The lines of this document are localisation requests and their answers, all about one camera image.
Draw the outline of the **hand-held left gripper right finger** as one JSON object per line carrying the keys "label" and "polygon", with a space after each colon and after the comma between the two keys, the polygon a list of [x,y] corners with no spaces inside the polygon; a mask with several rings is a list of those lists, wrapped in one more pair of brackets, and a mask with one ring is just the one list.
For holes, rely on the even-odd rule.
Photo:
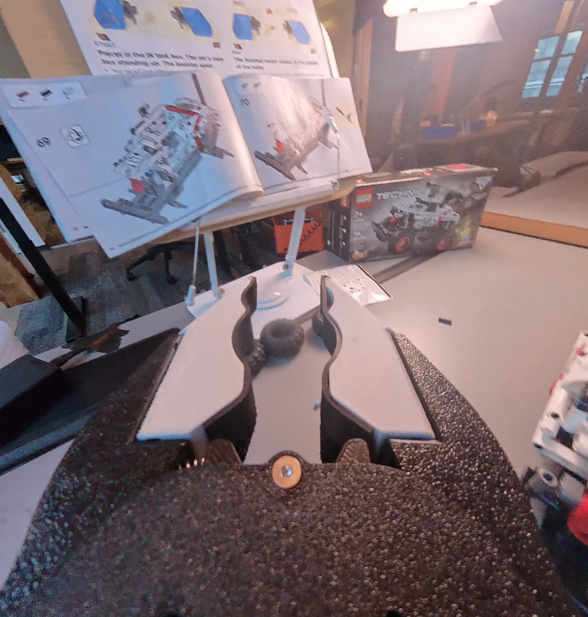
{"label": "hand-held left gripper right finger", "polygon": [[396,335],[328,276],[316,333],[330,355],[321,375],[322,463],[335,463],[351,440],[366,444],[374,463],[388,463],[392,441],[438,440]]}

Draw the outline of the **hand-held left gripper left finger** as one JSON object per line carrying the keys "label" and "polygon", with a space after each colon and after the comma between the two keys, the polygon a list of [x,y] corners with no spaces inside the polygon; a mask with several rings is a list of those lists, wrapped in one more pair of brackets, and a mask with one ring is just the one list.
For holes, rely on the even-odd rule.
{"label": "hand-held left gripper left finger", "polygon": [[136,435],[186,441],[197,459],[222,439],[244,461],[256,426],[252,378],[244,356],[255,339],[258,283],[240,278],[180,336]]}

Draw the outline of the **black knobby toy tyre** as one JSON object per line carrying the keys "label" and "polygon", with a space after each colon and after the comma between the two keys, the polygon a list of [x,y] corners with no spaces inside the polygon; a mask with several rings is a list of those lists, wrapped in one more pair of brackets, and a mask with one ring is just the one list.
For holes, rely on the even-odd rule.
{"label": "black knobby toy tyre", "polygon": [[244,361],[250,368],[251,378],[254,379],[266,365],[267,352],[259,339],[254,339],[251,350],[244,356]]}
{"label": "black knobby toy tyre", "polygon": [[303,327],[294,320],[282,318],[267,323],[259,336],[266,357],[265,365],[280,365],[293,360],[301,351],[304,338]]}

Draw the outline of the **white brick-built truck model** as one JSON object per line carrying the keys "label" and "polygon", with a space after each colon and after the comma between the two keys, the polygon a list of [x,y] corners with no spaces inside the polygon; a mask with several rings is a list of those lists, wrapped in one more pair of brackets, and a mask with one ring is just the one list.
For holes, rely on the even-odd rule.
{"label": "white brick-built truck model", "polygon": [[531,443],[542,466],[527,470],[523,487],[562,582],[588,616],[588,331],[550,389]]}

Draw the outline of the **instruction booklet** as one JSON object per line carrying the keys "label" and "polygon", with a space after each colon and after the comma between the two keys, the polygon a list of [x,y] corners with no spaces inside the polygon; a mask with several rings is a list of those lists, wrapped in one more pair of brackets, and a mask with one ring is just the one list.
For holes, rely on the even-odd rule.
{"label": "instruction booklet", "polygon": [[0,79],[0,118],[66,240],[92,236],[108,257],[372,169],[347,78]]}

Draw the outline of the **grey desk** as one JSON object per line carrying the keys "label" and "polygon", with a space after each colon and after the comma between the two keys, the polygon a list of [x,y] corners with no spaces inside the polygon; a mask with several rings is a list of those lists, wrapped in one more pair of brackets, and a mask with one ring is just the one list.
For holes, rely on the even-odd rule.
{"label": "grey desk", "polygon": [[[310,329],[252,382],[241,461],[217,439],[138,441],[177,330],[72,441],[0,476],[0,616],[572,616],[521,481],[578,335],[588,250],[483,230],[386,283],[396,335],[438,430],[320,457]],[[452,326],[438,323],[452,320]]]}

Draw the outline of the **white sticker sheet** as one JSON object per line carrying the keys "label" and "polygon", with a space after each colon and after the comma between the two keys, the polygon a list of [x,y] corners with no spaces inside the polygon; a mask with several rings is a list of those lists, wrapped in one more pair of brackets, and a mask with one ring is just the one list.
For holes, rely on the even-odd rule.
{"label": "white sticker sheet", "polygon": [[329,268],[325,271],[325,275],[362,306],[369,307],[393,299],[390,293],[360,265]]}

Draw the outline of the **white book stand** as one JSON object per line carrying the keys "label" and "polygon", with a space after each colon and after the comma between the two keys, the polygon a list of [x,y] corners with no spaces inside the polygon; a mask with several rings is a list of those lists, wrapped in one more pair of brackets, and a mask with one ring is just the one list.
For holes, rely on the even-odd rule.
{"label": "white book stand", "polygon": [[236,201],[219,207],[203,215],[198,221],[192,221],[182,227],[181,231],[193,230],[195,235],[203,234],[208,240],[206,256],[211,291],[199,294],[195,289],[195,283],[190,286],[185,297],[185,305],[190,314],[198,317],[225,294],[225,289],[220,289],[216,274],[213,233],[235,225],[293,211],[294,221],[284,262],[267,267],[261,273],[255,274],[258,282],[259,310],[272,310],[289,302],[293,292],[294,265],[303,233],[305,211],[310,207],[347,195],[355,187],[357,179],[357,175],[354,175],[341,180],[311,181],[297,188],[263,194],[250,201]]}

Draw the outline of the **black office chair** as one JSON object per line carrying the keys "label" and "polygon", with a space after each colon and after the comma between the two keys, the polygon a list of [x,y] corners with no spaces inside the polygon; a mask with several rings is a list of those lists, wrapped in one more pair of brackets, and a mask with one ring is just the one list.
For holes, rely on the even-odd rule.
{"label": "black office chair", "polygon": [[135,269],[148,261],[154,261],[158,256],[162,256],[164,260],[165,280],[168,285],[174,285],[178,282],[178,278],[171,273],[171,262],[174,258],[174,253],[186,253],[193,256],[192,272],[197,272],[197,264],[201,264],[207,269],[207,258],[199,249],[197,240],[182,240],[168,243],[161,243],[149,248],[140,258],[132,262],[125,269],[125,277],[127,281],[136,280]]}

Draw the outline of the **orange box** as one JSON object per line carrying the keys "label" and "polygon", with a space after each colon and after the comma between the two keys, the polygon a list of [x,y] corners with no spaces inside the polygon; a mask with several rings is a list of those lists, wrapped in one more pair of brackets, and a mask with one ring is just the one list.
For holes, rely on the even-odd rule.
{"label": "orange box", "polygon": [[[327,226],[328,205],[308,208],[298,247],[298,254],[320,252],[325,249],[324,229]],[[275,251],[285,255],[288,251],[294,222],[294,211],[272,217]]]}

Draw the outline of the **toy truck set box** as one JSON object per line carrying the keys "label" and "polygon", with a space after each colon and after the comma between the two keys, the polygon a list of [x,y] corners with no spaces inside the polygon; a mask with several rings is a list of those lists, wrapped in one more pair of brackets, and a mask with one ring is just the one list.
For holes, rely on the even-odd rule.
{"label": "toy truck set box", "polygon": [[497,173],[450,164],[363,174],[330,203],[325,249],[354,264],[471,248]]}

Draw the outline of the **wood-edged grey table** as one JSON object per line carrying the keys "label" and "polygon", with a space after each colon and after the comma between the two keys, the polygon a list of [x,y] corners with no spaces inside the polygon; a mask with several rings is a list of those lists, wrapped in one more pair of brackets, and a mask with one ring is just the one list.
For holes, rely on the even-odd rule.
{"label": "wood-edged grey table", "polygon": [[588,249],[588,151],[522,166],[521,189],[493,188],[481,226]]}

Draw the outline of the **printed instruction sheet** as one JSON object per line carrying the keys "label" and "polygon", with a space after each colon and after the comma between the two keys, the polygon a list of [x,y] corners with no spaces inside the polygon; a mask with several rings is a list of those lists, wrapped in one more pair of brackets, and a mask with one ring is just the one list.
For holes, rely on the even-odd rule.
{"label": "printed instruction sheet", "polygon": [[60,3],[92,75],[338,76],[312,1]]}

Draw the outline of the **bright ceiling light panel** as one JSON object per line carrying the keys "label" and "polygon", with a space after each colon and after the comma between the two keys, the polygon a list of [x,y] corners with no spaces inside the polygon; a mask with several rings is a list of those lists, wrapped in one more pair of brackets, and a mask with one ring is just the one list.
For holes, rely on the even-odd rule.
{"label": "bright ceiling light panel", "polygon": [[398,52],[459,48],[501,42],[492,7],[499,1],[385,1],[397,19]]}

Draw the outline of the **paned window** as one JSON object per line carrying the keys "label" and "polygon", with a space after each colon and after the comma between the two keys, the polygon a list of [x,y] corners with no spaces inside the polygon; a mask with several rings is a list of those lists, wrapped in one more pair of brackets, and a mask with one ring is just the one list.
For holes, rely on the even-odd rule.
{"label": "paned window", "polygon": [[[584,35],[583,30],[572,30],[563,35],[553,35],[538,41],[529,72],[521,90],[522,101],[554,99],[560,96],[568,82],[570,70],[576,66],[576,55]],[[581,93],[588,81],[588,47],[584,67],[576,79],[577,92]]]}

